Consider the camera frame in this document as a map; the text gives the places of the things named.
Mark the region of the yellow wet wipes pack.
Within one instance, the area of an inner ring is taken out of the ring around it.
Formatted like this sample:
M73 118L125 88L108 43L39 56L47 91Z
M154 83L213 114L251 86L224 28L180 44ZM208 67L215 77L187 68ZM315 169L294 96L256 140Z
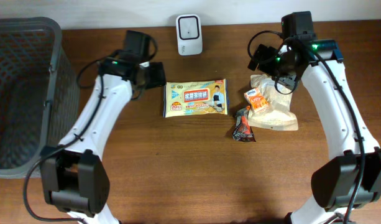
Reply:
M167 82L163 116L228 114L227 80Z

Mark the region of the orange tissue pack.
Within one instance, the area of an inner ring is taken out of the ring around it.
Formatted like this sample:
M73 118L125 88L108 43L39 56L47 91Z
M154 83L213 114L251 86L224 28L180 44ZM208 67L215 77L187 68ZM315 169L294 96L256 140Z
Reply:
M269 105L268 101L261 94L260 90L257 87L245 92L244 97L250 104L252 111L255 113L265 109Z

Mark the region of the beige grain bag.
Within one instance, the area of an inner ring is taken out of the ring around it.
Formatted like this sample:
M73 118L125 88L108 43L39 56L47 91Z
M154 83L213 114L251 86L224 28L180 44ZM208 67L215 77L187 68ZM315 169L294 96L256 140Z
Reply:
M290 111L292 94L289 89L278 83L276 90L275 82L265 74L251 75L250 85L259 89L268 105L258 112L249 111L249 126L275 131L298 130L296 115Z

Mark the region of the black red snack packet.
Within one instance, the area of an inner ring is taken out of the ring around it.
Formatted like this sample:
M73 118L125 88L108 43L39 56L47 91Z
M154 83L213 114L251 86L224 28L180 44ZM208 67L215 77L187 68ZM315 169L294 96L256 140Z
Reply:
M235 114L236 125L233 131L232 137L236 141L240 142L255 142L255 137L252 132L252 128L248 124L248 114L250 106L239 110Z

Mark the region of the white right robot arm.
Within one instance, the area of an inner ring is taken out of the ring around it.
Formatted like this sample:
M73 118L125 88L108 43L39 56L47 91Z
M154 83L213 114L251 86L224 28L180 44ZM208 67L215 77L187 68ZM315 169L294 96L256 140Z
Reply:
M284 52L274 56L275 78L296 75L318 112L329 162L311 176L312 196L286 223L349 223L353 209L381 197L381 147L357 108L344 58L333 39L319 40L309 11L282 17Z

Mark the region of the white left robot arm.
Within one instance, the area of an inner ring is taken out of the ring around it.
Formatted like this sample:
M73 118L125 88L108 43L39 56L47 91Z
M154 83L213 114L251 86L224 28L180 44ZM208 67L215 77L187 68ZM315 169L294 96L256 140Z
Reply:
M67 213L67 222L119 223L107 205L103 151L122 109L149 84L151 46L157 46L153 37L129 30L123 48L95 60L98 74L86 106L58 146L34 165L45 202Z

